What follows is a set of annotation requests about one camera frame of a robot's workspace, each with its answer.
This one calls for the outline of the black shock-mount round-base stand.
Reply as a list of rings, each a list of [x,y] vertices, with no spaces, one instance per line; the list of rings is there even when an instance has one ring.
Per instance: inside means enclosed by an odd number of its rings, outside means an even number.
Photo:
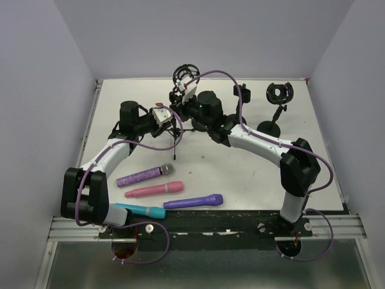
[[[284,84],[271,83],[266,89],[266,98],[270,104],[277,105],[271,120],[261,122],[257,131],[272,137],[280,137],[281,130],[277,121],[282,112],[287,111],[287,103],[294,98],[294,88],[290,82]]]

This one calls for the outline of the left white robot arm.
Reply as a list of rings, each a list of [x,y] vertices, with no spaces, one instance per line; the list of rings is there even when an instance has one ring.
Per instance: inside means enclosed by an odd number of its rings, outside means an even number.
[[[179,118],[162,104],[147,110],[135,101],[122,102],[119,114],[104,148],[86,164],[65,172],[60,213],[79,226],[110,225],[119,237],[126,238],[134,224],[127,209],[110,203],[108,178],[140,145],[141,137],[157,137]]]

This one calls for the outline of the silver purple glitter microphone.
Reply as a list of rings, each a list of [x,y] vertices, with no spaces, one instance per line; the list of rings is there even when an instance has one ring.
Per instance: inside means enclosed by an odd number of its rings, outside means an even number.
[[[118,188],[122,188],[160,176],[171,175],[173,172],[174,166],[171,163],[165,163],[158,167],[153,167],[151,169],[143,170],[141,172],[118,178],[116,179],[115,183]]]

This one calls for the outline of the black round-base stand back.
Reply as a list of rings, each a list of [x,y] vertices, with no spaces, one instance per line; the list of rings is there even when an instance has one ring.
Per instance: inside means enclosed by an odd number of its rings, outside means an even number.
[[[242,103],[243,104],[249,103],[251,101],[251,90],[249,90],[247,88],[246,84],[234,85],[233,86],[233,95],[234,96],[239,96],[238,88],[239,88],[239,90],[241,92]],[[240,113],[239,113],[239,111],[240,111],[240,103],[238,101],[235,113],[228,115],[227,118],[229,120],[231,120],[233,123],[240,124],[240,121],[239,121]]]

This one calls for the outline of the pink microphone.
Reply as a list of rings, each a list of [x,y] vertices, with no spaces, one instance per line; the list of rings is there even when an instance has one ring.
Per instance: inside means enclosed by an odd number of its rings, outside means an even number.
[[[125,193],[126,198],[141,198],[157,194],[179,193],[183,190],[182,181],[173,181],[162,185],[138,188]]]

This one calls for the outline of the dark purple microphone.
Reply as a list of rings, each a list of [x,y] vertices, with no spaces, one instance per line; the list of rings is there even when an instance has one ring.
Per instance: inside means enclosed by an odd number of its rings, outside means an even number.
[[[211,194],[209,196],[195,197],[181,200],[171,200],[163,203],[163,208],[173,210],[179,208],[219,206],[223,204],[223,196],[221,194]]]

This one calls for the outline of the teal microphone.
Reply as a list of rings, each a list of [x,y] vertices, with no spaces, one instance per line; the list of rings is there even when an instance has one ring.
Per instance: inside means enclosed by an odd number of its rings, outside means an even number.
[[[152,219],[165,219],[166,217],[166,210],[160,207],[145,207],[145,206],[139,206],[139,205],[122,204],[122,203],[115,203],[114,205],[120,208],[130,210],[132,214],[147,216]]]

